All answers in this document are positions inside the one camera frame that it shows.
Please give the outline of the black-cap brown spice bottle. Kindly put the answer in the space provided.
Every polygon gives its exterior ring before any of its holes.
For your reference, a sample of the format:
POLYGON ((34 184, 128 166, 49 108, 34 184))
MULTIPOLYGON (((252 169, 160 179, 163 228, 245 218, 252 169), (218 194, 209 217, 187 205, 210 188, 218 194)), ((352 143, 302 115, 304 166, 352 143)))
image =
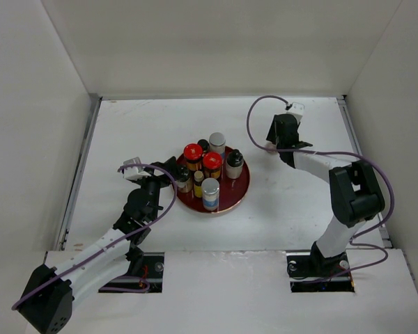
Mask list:
POLYGON ((192 190, 193 182, 189 169, 184 165, 179 165, 176 178, 178 190, 181 193, 189 193, 192 190))

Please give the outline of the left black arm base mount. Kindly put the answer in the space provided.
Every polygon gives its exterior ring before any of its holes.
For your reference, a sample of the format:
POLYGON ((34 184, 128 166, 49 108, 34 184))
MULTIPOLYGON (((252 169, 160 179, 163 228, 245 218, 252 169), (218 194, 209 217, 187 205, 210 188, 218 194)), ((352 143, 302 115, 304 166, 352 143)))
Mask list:
POLYGON ((131 263, 126 273, 98 290, 99 293, 161 293, 164 276, 164 252, 143 252, 133 250, 131 263))

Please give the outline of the round red lacquer tray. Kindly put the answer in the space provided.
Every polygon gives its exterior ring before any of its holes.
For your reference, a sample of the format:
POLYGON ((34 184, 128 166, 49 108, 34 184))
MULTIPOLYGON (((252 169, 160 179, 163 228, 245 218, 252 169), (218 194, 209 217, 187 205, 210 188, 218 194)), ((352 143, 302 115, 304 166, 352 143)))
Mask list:
MULTIPOLYGON (((213 212, 206 210, 203 207, 202 198, 197 198, 194 195, 194 173, 192 173, 190 170, 189 171, 191 173, 191 178, 193 182, 192 190, 189 193, 181 193, 178 191, 178 199, 181 201, 182 204, 196 212, 209 214, 225 212, 227 210, 230 210, 244 198, 249 188, 250 182, 249 167, 245 162, 245 158, 243 157, 244 164, 240 177, 236 180, 228 178, 226 176, 226 158, 232 150, 234 149, 230 148, 229 146, 226 146, 226 156, 225 160, 223 160, 222 174, 220 178, 217 179, 220 185, 218 210, 213 212)), ((177 163, 178 165, 186 166, 183 153, 177 158, 177 163)))

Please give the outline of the small yellow-label bottle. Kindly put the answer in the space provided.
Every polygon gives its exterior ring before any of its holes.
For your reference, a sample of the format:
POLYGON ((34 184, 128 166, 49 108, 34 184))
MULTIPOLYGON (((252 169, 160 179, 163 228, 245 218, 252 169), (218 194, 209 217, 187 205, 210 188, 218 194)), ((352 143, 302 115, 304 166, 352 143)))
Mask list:
POLYGON ((203 191, 202 191, 202 183, 204 181, 205 175, 201 170, 198 170, 194 173, 194 195, 197 198, 202 198, 203 191))

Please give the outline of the tall red-lid sauce jar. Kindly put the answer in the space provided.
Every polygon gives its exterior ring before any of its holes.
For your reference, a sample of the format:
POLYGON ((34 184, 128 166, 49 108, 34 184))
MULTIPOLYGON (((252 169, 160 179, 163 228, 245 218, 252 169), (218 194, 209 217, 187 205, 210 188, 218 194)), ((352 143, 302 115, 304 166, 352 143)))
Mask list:
POLYGON ((197 143, 190 143, 184 147, 183 156, 185 158, 186 167, 195 173, 202 170, 203 148, 197 143))

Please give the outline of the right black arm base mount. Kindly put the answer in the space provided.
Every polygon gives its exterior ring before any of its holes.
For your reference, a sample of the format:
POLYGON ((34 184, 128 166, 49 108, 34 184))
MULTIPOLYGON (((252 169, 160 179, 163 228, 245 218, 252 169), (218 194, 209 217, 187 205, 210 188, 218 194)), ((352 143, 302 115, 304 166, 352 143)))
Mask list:
POLYGON ((331 259, 323 259, 310 252, 288 253, 287 274, 293 293, 354 292, 348 256, 342 253, 331 259))

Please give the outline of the silver-lid blue-label grain jar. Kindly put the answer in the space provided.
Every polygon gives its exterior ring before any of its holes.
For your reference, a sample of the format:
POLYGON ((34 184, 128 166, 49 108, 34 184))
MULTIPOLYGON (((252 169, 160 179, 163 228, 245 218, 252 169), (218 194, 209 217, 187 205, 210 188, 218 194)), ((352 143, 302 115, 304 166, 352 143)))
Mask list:
POLYGON ((210 211, 217 211, 219 207, 219 182, 214 178, 207 178, 201 184, 203 207, 210 211))

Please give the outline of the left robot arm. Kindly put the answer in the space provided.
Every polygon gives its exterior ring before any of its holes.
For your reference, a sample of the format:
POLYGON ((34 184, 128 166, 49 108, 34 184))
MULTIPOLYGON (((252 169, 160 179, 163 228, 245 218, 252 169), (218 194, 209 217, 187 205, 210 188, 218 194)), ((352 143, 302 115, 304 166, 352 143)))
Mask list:
POLYGON ((115 278, 132 278, 142 270, 144 254, 139 244, 170 210, 159 204, 160 191, 168 186, 178 189, 178 163, 175 157, 151 164, 133 159, 118 171, 138 187, 128 195, 115 224, 71 259, 34 269, 12 306, 39 333, 58 333, 89 294, 115 278))

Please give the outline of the small dark amber bottle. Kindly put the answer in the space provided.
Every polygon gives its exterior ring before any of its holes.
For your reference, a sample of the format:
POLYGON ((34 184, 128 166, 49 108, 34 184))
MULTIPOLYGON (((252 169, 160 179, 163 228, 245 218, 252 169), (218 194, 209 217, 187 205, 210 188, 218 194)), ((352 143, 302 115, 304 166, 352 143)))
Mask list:
POLYGON ((200 139, 197 144, 202 148, 204 154, 210 151, 210 144, 207 140, 200 139))

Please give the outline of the pink-lid spice jar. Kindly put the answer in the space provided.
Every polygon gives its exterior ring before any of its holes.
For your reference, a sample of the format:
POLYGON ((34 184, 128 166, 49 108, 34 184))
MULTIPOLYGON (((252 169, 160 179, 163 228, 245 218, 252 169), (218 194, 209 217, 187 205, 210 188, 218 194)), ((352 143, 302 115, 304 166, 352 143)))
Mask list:
POLYGON ((267 142, 265 144, 265 150, 269 154, 273 154, 273 155, 279 154, 279 152, 277 150, 277 146, 275 144, 273 144, 272 142, 267 142))

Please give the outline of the short red-lid sauce jar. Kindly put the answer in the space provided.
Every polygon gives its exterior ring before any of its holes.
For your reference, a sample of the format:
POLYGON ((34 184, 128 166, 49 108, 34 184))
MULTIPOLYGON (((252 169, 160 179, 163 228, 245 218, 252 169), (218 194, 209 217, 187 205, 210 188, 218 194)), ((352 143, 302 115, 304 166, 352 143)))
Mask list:
POLYGON ((219 179, 222 174, 223 159, 217 152, 208 152, 203 157, 205 178, 219 179))

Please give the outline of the black-cap white powder bottle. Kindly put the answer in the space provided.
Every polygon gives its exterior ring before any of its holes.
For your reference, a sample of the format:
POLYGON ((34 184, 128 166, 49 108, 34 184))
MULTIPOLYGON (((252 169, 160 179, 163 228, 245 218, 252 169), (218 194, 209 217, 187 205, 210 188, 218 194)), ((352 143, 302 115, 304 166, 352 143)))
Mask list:
POLYGON ((244 158, 238 149, 232 150, 226 158, 226 176, 236 180, 242 173, 244 158))

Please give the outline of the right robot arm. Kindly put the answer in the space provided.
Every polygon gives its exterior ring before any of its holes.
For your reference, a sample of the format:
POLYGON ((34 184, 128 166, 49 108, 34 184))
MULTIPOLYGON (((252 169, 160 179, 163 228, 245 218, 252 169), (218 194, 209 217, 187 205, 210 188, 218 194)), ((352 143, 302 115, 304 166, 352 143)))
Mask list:
POLYGON ((346 246, 385 208, 385 199, 370 163, 301 152, 310 144, 300 140, 299 126, 300 121, 290 113, 275 115, 267 141, 278 149, 285 164, 328 183, 333 216, 308 255, 287 257, 287 270, 291 278, 325 278, 349 268, 346 246))

